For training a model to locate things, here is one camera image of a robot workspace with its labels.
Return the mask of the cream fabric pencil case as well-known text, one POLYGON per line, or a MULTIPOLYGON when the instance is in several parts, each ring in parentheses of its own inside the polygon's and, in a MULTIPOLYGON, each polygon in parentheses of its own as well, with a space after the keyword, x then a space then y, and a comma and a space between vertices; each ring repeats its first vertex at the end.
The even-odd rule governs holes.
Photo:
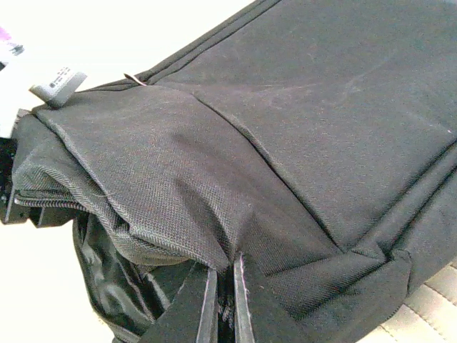
POLYGON ((362 342, 456 341, 456 260, 421 285, 397 313, 362 342))

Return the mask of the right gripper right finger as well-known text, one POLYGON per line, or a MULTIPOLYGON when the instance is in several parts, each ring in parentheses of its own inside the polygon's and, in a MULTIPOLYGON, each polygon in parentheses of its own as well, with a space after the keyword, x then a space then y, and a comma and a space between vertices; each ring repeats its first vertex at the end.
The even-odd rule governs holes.
POLYGON ((235 340, 240 343, 255 343, 242 254, 237 256, 233 264, 233 285, 235 299, 235 340))

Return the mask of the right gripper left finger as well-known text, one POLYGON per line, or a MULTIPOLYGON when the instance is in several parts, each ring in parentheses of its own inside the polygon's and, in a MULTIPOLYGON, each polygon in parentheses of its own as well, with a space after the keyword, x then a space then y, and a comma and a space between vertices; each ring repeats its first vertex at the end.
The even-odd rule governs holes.
POLYGON ((141 342, 217 342, 217 272, 195 263, 171 306, 141 342))

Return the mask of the black student backpack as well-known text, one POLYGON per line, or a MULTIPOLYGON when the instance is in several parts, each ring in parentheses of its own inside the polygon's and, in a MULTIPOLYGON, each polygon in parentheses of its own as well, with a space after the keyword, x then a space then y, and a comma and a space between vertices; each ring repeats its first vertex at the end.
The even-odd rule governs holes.
POLYGON ((456 257, 456 5, 256 1, 154 68, 25 114, 1 220, 72 222, 95 312, 140 338, 195 263, 235 340, 356 342, 456 257))

